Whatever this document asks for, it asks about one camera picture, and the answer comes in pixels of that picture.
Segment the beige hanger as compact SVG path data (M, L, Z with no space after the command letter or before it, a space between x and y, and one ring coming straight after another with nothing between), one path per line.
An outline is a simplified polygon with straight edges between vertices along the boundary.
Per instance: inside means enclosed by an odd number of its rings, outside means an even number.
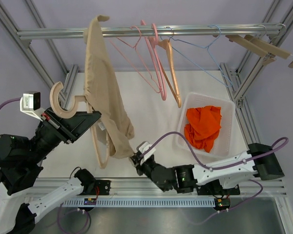
M49 100L50 100L50 104L51 104L51 108L54 111L54 113L61 117L61 118L71 118L73 117L79 107L79 103L80 102L85 102L86 106L87 106L87 113L88 114L92 114L93 110L92 110L92 106L90 105L90 103L88 102L87 96L85 95L79 95L79 96L74 96L73 97L73 104L72 107L68 110L62 108L59 104L58 101L58 97L60 94L60 91L63 89L63 84L61 82L57 82L55 83L50 91L50 95L49 95ZM106 136L106 154L105 154L105 160L102 160L101 158L101 154L100 154L100 150L98 147L98 138L97 138L97 132L96 132L96 125L92 125L90 127L90 132L91 132L91 136L92 136L92 141L93 141L93 145L94 145L94 149L97 155L97 161L99 163L99 166L101 169L105 169L107 164L108 164L108 160L109 160L109 138L108 138L108 133L105 133Z

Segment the beige garment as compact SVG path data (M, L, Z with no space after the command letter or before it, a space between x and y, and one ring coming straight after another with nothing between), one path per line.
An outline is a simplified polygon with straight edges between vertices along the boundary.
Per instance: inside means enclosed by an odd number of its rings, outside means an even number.
M128 117L114 69L109 58L100 23L109 16L97 15L84 31L84 94L93 110L99 111L109 136L109 155L121 159L133 155L129 140L134 127Z

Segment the orange t shirt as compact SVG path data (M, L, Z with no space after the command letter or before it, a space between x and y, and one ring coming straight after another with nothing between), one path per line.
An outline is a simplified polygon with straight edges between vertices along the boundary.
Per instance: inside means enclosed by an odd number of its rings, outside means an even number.
M221 107L205 106L189 108L186 112L188 124L184 136L192 147L209 153L221 129Z

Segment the thick pink plastic hanger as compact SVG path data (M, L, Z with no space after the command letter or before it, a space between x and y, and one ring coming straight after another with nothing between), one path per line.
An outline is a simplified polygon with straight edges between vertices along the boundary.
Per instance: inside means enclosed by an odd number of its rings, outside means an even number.
M157 32L156 25L154 23L151 24L151 29L153 30L154 35L145 37L145 41L150 53L150 57L155 69L157 79L158 79L158 85L159 85L161 98L163 101L165 101L167 99L167 91L166 91L166 84L164 81L164 74L160 68L160 60L156 50L156 46L158 44L158 32Z

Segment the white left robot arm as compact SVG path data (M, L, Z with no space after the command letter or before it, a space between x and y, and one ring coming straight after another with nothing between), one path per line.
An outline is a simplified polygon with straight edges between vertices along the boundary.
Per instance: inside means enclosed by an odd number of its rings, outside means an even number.
M28 234L42 217L75 195L91 194L96 179L86 169L78 170L64 185L37 201L25 203L43 167L38 165L61 142L78 140L101 113L76 112L71 118L57 116L51 108L25 111L40 122L35 135L0 135L0 234Z

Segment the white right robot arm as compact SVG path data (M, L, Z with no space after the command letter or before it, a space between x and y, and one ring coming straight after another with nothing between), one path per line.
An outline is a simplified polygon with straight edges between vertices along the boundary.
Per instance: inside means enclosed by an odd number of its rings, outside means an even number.
M208 195L224 195L240 182L258 177L261 180L274 180L284 177L281 166L268 145L253 143L242 153L204 166L196 163L165 167L155 162L154 150L147 156L142 154L149 144L130 157L137 174L145 175L161 191L175 190L179 194L203 189Z

